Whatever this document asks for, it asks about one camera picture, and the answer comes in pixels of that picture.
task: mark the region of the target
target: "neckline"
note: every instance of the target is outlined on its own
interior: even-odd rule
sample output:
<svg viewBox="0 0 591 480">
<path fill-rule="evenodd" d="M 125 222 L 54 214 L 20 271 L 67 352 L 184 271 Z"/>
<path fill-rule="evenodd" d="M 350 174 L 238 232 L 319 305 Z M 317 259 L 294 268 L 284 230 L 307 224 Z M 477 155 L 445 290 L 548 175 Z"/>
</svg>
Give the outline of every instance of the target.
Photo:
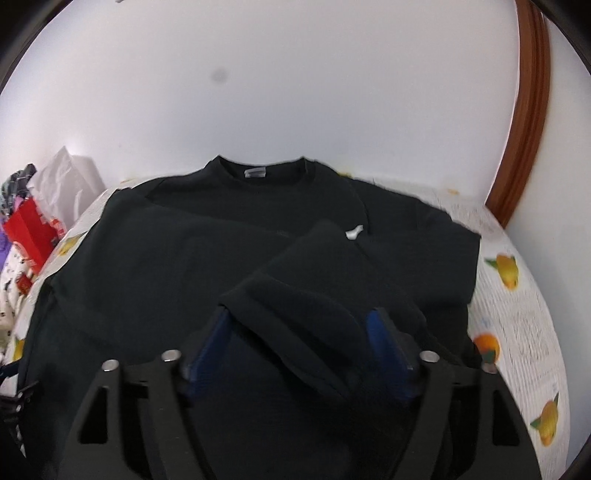
<svg viewBox="0 0 591 480">
<path fill-rule="evenodd" d="M 301 189 L 309 187 L 316 178 L 316 165 L 314 161 L 301 157 L 298 160 L 273 163 L 268 165 L 249 165 L 241 164 L 228 160 L 227 158 L 218 155 L 209 163 L 210 168 L 215 173 L 216 177 L 226 185 L 239 189 L 272 191 L 280 190 L 284 192 L 286 189 Z M 246 179 L 242 175 L 237 175 L 234 172 L 244 172 L 249 168 L 265 167 L 267 171 L 274 167 L 280 167 L 283 170 L 291 169 L 294 174 L 298 176 L 294 178 L 292 183 L 265 183 L 262 179 Z"/>
</svg>

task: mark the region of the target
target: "white tag on shirt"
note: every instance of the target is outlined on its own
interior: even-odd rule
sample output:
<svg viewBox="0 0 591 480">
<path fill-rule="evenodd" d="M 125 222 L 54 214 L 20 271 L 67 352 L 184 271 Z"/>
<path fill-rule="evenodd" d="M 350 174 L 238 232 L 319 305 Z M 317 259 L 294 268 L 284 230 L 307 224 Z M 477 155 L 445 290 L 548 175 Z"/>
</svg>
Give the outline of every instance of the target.
<svg viewBox="0 0 591 480">
<path fill-rule="evenodd" d="M 246 179 L 264 179 L 267 175 L 266 167 L 249 168 L 244 171 L 244 178 Z"/>
<path fill-rule="evenodd" d="M 349 240 L 355 240 L 361 232 L 363 232 L 363 225 L 358 225 L 355 228 L 353 228 L 353 230 L 345 232 L 345 234 L 347 235 L 347 238 Z"/>
</svg>

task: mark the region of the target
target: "wall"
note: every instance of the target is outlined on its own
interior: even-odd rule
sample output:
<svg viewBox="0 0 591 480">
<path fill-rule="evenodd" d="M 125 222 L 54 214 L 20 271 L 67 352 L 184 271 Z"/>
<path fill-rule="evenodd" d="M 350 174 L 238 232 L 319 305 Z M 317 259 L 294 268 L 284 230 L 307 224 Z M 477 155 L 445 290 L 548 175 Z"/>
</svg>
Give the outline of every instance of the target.
<svg viewBox="0 0 591 480">
<path fill-rule="evenodd" d="M 0 176 L 306 155 L 484 199 L 517 73 L 514 0 L 74 0 L 0 95 Z"/>
<path fill-rule="evenodd" d="M 547 123 L 508 233 L 540 286 L 560 341 L 571 409 L 569 463 L 591 433 L 591 76 L 550 25 Z"/>
</svg>

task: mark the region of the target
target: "silver screw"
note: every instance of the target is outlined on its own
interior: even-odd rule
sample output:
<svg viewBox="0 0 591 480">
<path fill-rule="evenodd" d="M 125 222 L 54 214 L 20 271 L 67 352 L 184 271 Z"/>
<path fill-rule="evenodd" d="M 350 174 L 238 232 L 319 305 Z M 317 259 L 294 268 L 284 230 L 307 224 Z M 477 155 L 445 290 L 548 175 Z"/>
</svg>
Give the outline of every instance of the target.
<svg viewBox="0 0 591 480">
<path fill-rule="evenodd" d="M 178 350 L 166 350 L 162 355 L 160 355 L 160 358 L 165 362 L 174 362 L 175 360 L 181 358 L 181 352 Z"/>
<path fill-rule="evenodd" d="M 103 363 L 101 367 L 103 372 L 112 372 L 113 370 L 117 370 L 119 368 L 119 362 L 117 360 L 107 360 Z"/>
<path fill-rule="evenodd" d="M 488 374 L 496 374 L 499 372 L 495 364 L 482 364 L 482 370 Z"/>
<path fill-rule="evenodd" d="M 439 355 L 437 355 L 435 352 L 432 352 L 431 350 L 423 350 L 419 354 L 419 357 L 423 362 L 427 362 L 429 364 L 436 364 L 439 361 Z"/>
</svg>

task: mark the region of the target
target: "white plastic bag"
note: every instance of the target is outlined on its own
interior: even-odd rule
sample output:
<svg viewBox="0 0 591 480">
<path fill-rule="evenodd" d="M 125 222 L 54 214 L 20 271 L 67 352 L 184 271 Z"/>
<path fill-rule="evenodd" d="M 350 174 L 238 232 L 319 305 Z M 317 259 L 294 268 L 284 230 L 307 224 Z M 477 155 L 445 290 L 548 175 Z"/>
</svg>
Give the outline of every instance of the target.
<svg viewBox="0 0 591 480">
<path fill-rule="evenodd" d="M 91 159 L 72 157 L 63 147 L 33 175 L 27 188 L 62 238 L 105 190 L 105 184 Z"/>
</svg>

